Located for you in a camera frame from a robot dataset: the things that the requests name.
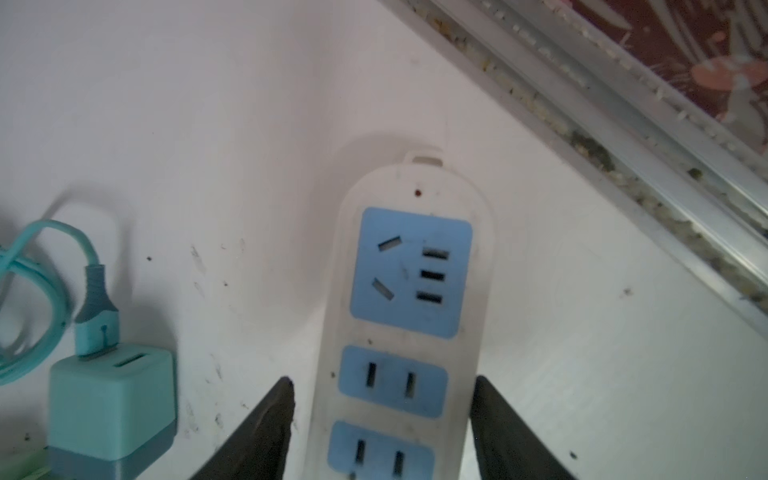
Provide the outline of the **aluminium frame rail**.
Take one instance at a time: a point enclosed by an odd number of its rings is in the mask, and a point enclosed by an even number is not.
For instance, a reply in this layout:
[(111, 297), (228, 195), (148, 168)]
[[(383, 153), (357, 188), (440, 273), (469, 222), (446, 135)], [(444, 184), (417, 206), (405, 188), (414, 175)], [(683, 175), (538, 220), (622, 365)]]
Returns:
[(389, 8), (766, 332), (765, 154), (565, 1)]

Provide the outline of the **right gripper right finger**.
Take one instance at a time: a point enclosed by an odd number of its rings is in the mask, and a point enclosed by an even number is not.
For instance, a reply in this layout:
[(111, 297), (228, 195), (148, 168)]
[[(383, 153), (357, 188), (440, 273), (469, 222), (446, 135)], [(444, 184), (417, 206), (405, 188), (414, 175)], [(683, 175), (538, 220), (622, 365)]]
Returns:
[(575, 479), (482, 375), (476, 377), (470, 421), (482, 480)]

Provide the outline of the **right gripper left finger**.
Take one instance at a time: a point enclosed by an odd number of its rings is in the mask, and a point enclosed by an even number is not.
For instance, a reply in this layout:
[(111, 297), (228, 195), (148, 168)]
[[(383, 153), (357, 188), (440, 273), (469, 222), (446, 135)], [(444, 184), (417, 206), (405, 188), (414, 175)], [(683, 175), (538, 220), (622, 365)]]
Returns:
[(294, 384), (284, 376), (192, 479), (282, 479), (294, 412)]

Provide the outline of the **white blue power strip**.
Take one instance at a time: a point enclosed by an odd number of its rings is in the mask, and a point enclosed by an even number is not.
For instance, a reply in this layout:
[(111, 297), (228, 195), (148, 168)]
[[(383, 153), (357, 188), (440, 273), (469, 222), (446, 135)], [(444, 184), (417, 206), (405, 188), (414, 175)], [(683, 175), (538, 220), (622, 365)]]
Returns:
[(460, 475), (495, 254), (490, 206), (414, 151), (344, 198), (305, 479)]

